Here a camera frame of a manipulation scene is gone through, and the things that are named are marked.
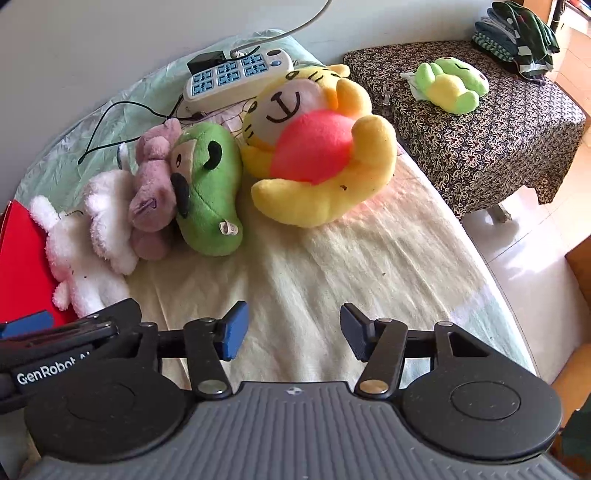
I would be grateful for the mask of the mauve teddy bear plush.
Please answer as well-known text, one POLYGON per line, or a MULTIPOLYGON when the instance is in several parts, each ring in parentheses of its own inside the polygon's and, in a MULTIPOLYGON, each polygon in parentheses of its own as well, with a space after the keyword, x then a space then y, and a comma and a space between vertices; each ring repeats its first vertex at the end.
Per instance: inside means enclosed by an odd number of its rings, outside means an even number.
POLYGON ((176 118, 167 119, 147 130, 135 145, 137 170, 128 220, 132 226, 131 246, 143 260, 160 260, 170 250, 169 224, 176 215, 176 197, 169 155, 181 131, 176 118))

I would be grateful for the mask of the green avocado plush toy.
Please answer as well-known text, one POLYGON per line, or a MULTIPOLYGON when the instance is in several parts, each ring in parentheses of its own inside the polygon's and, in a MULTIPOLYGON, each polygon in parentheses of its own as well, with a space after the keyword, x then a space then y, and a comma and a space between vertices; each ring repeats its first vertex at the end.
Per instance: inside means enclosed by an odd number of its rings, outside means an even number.
POLYGON ((242 244, 235 202, 242 185, 238 143, 222 126, 185 129, 169 154, 176 221, 186 244, 205 256, 226 256, 242 244))

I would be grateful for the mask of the yellow tiger plush toy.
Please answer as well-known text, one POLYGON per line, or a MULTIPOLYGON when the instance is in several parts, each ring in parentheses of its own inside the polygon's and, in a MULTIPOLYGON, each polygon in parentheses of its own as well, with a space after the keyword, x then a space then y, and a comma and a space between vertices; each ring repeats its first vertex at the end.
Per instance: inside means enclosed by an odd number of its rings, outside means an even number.
POLYGON ((386 187, 398 142, 345 64, 291 70, 254 98, 242 121, 242 163, 256 209, 281 224, 335 221, 386 187))

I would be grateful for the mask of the white bunny plush toy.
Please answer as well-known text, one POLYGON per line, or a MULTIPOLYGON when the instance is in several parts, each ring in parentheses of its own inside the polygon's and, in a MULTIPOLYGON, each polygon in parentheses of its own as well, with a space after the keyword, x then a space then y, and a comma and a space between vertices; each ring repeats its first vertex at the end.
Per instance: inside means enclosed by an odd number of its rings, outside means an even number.
POLYGON ((45 253, 57 281, 52 294, 55 307, 72 308, 82 318, 130 296, 124 277, 94 252, 88 215, 57 212, 42 195, 31 200, 29 212, 46 232, 45 253))

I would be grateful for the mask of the red cardboard box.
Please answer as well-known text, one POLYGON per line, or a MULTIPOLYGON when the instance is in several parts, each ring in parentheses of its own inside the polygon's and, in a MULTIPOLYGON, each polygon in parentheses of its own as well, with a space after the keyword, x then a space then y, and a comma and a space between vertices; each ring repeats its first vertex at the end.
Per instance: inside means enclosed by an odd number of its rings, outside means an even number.
POLYGON ((41 311, 49 312, 55 326, 77 319, 69 307, 60 311, 52 297, 58 282, 45 253, 46 233, 16 200, 1 216, 1 322, 8 323, 41 311))

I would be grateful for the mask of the white fluffy plush toy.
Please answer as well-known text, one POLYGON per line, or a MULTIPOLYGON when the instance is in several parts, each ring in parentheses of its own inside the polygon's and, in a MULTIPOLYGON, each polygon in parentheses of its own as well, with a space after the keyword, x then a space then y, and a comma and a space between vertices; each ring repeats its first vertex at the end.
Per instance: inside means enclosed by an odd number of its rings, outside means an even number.
POLYGON ((92 177, 83 192, 93 250, 110 263, 115 273, 125 276, 134 271, 138 262, 131 247, 132 226, 128 220, 133 197, 133 176, 124 170, 111 170, 92 177))

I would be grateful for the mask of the patterned brown table cloth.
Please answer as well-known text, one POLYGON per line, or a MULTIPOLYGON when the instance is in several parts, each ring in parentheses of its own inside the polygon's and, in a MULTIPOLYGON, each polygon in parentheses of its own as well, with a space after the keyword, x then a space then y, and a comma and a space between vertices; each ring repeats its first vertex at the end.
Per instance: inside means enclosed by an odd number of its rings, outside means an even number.
POLYGON ((499 204, 521 187, 541 204, 559 191, 583 137, 586 116, 556 84, 527 82, 468 41, 370 47, 342 57, 397 138, 458 218, 499 204), (453 115, 414 98, 403 74, 452 56, 480 70, 490 91, 453 115))

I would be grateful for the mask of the white blue power strip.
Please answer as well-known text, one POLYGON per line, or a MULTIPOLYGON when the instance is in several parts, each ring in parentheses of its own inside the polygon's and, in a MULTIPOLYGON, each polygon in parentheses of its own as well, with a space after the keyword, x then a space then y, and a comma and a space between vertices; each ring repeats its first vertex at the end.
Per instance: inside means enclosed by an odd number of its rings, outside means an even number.
POLYGON ((209 113, 256 97, 267 84, 294 69, 281 49, 256 52, 193 74, 183 91, 181 115, 209 113))

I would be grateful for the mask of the green frog plush toy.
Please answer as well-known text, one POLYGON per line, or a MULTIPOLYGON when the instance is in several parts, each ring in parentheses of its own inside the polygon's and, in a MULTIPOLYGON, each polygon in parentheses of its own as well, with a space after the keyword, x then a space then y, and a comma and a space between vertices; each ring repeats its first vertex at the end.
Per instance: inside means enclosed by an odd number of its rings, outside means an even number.
POLYGON ((489 93, 487 77, 455 57, 422 63, 415 72, 418 89, 434 105, 455 115, 468 114, 489 93))

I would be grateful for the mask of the black power adapter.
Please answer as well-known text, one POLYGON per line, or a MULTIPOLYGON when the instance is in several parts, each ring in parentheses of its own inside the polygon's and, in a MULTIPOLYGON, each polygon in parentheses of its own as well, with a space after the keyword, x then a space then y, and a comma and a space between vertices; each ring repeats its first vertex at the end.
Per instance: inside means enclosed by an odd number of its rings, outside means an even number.
POLYGON ((193 57, 187 64, 187 69, 192 75, 221 65, 226 61, 222 51, 200 53, 193 57))

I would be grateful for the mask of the stack of folded clothes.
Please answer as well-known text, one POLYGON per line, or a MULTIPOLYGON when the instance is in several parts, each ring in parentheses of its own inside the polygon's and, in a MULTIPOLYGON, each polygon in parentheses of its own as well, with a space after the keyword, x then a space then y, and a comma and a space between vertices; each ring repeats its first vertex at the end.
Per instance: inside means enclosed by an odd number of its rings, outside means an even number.
POLYGON ((513 1, 494 1, 475 22, 472 43, 523 80, 544 83, 560 47, 551 28, 513 1))

